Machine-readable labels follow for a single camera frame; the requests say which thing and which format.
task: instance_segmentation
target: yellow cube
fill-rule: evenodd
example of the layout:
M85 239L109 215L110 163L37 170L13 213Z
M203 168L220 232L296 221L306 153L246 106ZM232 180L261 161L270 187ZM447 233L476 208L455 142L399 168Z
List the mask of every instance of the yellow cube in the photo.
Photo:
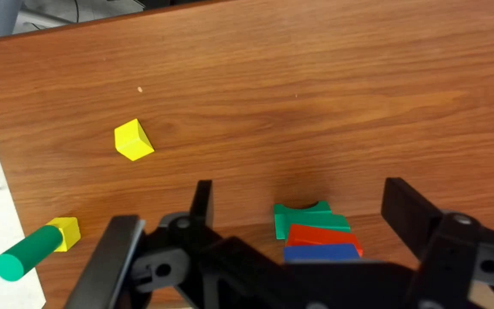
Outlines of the yellow cube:
M116 149L131 161L145 158L155 151L138 118L117 127L114 130L114 139Z
M62 233L62 242L55 252L69 252L81 239L79 223L76 216L54 218L47 225L59 228Z

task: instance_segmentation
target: blue block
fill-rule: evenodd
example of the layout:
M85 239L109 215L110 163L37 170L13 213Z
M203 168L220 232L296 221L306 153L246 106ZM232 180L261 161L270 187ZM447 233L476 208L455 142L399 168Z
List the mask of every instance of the blue block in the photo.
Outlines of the blue block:
M359 259L352 244L285 247L285 263L337 263Z

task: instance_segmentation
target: wooden table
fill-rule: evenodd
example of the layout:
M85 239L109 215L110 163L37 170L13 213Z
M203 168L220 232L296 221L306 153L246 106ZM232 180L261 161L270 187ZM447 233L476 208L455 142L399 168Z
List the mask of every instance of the wooden table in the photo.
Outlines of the wooden table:
M112 134L136 117L157 154L129 163ZM0 39L0 158L26 232L83 225L40 266L49 307L110 216L153 228L200 179L217 227L275 257L273 203L328 199L369 256L414 264L385 177L494 227L494 2L234 0Z

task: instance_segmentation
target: bolt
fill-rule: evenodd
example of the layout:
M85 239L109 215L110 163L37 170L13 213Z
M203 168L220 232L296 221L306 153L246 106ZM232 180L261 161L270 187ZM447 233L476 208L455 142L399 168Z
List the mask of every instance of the bolt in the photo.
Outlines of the bolt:
M306 306L306 309L328 309L328 306L321 302L311 302L309 306Z
M443 309L443 306L440 302L431 300L431 299L423 299L419 302L419 309Z
M191 220L182 218L182 220L177 221L177 227L179 228L189 228L191 227Z
M465 215L455 215L453 218L462 225L472 225L472 220Z

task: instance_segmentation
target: black metal bracket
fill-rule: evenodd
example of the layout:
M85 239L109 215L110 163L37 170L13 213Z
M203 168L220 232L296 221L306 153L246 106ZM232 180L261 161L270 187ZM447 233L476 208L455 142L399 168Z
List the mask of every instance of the black metal bracket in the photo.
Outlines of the black metal bracket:
M402 179L387 180L381 213L421 259L417 271L392 263L277 264L218 235L212 209L212 180L201 180L191 211L164 216L153 233L140 233L131 216L114 218L67 307L146 307L155 290L176 287L201 309L441 309L477 307L467 297L472 280L494 288L494 232L467 215L445 215Z

